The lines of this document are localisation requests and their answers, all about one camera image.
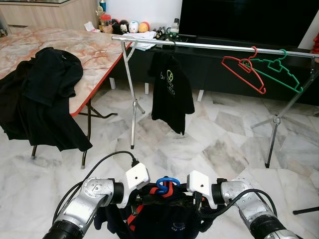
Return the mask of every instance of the bottle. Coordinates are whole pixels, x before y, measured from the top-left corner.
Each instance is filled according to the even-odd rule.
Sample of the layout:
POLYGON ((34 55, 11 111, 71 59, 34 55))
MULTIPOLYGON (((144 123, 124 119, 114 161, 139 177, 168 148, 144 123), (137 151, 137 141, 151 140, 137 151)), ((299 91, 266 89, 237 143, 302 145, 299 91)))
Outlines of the bottle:
POLYGON ((105 0, 100 0, 100 6, 103 8, 103 11, 106 12, 106 2, 105 2, 105 0))

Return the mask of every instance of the white wall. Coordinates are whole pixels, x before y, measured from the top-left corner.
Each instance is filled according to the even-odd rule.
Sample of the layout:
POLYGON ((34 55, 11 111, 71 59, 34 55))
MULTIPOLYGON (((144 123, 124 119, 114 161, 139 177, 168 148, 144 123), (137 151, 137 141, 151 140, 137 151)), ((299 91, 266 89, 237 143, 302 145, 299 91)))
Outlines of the white wall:
POLYGON ((162 24, 169 27, 174 18, 180 18, 181 3, 182 0, 106 0, 106 12, 119 21, 147 21, 153 29, 162 24))
POLYGON ((298 48, 309 49, 309 50, 312 49, 312 47, 314 46, 313 40, 318 33, 319 33, 319 11, 314 17, 313 22, 311 23, 308 31, 306 32, 298 48))

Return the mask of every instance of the black wire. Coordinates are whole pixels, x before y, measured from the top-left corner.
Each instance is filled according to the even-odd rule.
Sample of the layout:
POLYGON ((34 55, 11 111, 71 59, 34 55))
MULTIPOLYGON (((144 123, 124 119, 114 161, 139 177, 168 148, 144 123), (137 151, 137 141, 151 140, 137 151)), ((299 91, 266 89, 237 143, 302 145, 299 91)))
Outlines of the black wire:
POLYGON ((54 224, 54 221, 55 219, 57 218, 57 215, 60 213, 59 210, 61 208, 61 205, 62 203, 64 202, 64 200, 66 199, 66 197, 75 189, 75 191, 72 193, 72 195, 69 197, 69 199, 66 201, 65 204, 68 204, 71 199, 74 197, 74 195, 79 191, 79 189, 82 187, 82 184, 84 183, 85 180, 87 180, 91 174, 94 172, 94 170, 104 161, 106 160, 107 158, 115 155, 115 154, 119 154, 119 153, 127 153, 129 154, 131 157, 132 157, 132 167, 134 166, 134 164, 137 164, 138 161, 136 160, 136 158, 134 157, 134 155, 131 153, 131 152, 128 152, 128 151, 117 151, 117 152, 114 152, 114 153, 111 153, 107 156, 105 156, 104 158, 102 158, 97 164, 95 164, 95 166, 91 169, 91 171, 86 175, 86 177, 83 179, 83 181, 81 182, 78 182, 77 184, 75 184, 64 196, 63 198, 61 199, 60 203, 58 204, 55 212, 54 212, 54 215, 53 215, 53 221, 52 221, 52 224, 54 224))
POLYGON ((230 207, 232 207, 242 196, 244 196, 247 193, 251 193, 251 192, 255 192, 255 193, 257 192, 257 193, 261 193, 261 194, 265 195, 266 198, 269 200, 272 208, 273 208, 273 212, 274 212, 275 216, 277 217, 277 210, 276 210, 276 207, 275 207, 275 204, 274 204, 273 200, 271 199, 271 197, 267 193, 265 193, 264 191, 259 190, 259 189, 248 189, 248 190, 245 190, 245 191, 241 192, 225 208, 223 208, 222 210, 220 210, 217 213, 213 213, 213 214, 199 213, 199 214, 203 218, 216 218, 216 217, 222 215, 223 213, 225 213, 228 209, 230 209, 230 207))

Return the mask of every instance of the metal clothes rack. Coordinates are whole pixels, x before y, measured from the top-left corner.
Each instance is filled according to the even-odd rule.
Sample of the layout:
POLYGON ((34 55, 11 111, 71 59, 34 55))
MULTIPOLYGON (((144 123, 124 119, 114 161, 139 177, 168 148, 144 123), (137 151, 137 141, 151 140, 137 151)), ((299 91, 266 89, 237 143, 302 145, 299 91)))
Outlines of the metal clothes rack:
MULTIPOLYGON (((150 43, 150 44, 160 44, 160 45, 170 45, 170 46, 182 46, 182 47, 193 47, 193 48, 203 48, 203 49, 213 49, 213 50, 227 50, 227 51, 244 51, 244 52, 252 52, 255 53, 255 49, 251 47, 238 47, 238 46, 224 46, 224 45, 210 45, 210 44, 197 44, 197 43, 186 43, 186 42, 173 42, 173 41, 159 41, 159 40, 147 40, 147 39, 137 39, 137 38, 126 38, 126 37, 116 37, 112 36, 112 40, 120 41, 122 46, 124 64, 126 68, 126 72, 129 79, 131 94, 133 98, 133 122, 132 122, 132 138, 131 138, 131 149, 134 148, 134 134, 135 134, 135 121, 136 121, 136 108, 139 108, 142 113, 145 111, 142 107, 138 104, 138 100, 135 97, 134 88, 132 84, 132 78, 130 74, 130 68, 128 65, 128 61, 131 58, 137 43, 150 43), (131 52, 127 56, 125 42, 132 42, 133 47, 131 52)), ((258 48, 258 53, 265 53, 265 54, 274 54, 274 55, 284 55, 285 53, 282 50, 272 50, 272 49, 262 49, 258 48)), ((311 58, 311 71, 310 77, 303 85, 303 92, 296 93, 295 96, 287 103, 286 107, 278 114, 274 115, 273 118, 260 122, 251 126, 251 128, 255 128, 266 123, 272 123, 273 131, 271 135, 271 140, 269 143, 268 148, 268 155, 267 155, 267 162, 265 163, 266 168, 269 168, 270 159, 273 152, 273 147, 275 143, 277 128, 281 123, 281 119, 284 118, 284 114, 290 109, 290 107, 296 102, 297 99, 306 91, 306 89, 314 82, 316 77, 319 75, 319 70, 315 71, 315 58, 319 58, 319 54, 311 54, 311 53, 302 53, 302 52, 294 52, 294 51, 287 51, 287 56, 297 56, 297 57, 306 57, 311 58)))

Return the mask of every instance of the black coat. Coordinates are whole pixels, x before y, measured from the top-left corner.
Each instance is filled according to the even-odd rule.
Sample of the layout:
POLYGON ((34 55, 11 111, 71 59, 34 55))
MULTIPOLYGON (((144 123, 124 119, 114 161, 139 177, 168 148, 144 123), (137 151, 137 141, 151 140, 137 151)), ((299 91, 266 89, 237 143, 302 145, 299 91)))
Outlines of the black coat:
POLYGON ((80 60, 47 47, 0 80, 0 125, 9 139, 31 145, 57 146, 60 151, 92 144, 69 114, 69 97, 81 79, 80 60))

